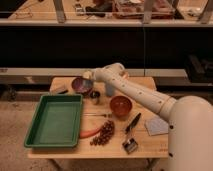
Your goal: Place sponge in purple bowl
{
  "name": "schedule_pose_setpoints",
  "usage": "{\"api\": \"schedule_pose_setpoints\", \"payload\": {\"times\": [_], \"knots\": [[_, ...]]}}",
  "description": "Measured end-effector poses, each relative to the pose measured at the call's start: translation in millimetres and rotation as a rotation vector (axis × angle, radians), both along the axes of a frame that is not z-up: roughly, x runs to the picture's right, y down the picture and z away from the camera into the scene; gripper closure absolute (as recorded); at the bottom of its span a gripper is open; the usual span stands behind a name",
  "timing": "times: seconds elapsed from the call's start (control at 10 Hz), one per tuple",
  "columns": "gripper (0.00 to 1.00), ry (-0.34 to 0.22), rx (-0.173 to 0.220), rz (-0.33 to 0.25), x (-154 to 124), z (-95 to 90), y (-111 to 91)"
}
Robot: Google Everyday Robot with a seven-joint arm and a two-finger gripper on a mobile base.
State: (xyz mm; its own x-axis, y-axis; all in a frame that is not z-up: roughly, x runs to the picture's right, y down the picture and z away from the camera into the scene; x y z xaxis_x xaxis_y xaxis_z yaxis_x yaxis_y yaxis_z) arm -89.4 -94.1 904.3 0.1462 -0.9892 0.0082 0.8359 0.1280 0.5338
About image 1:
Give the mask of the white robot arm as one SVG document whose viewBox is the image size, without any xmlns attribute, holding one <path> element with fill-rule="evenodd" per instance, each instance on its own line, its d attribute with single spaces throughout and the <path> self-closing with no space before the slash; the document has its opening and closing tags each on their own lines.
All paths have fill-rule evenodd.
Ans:
<svg viewBox="0 0 213 171">
<path fill-rule="evenodd" d="M 113 86 L 169 124 L 168 171 L 213 171 L 213 105 L 198 96 L 175 99 L 127 80 L 124 72 L 113 63 L 83 77 Z"/>
</svg>

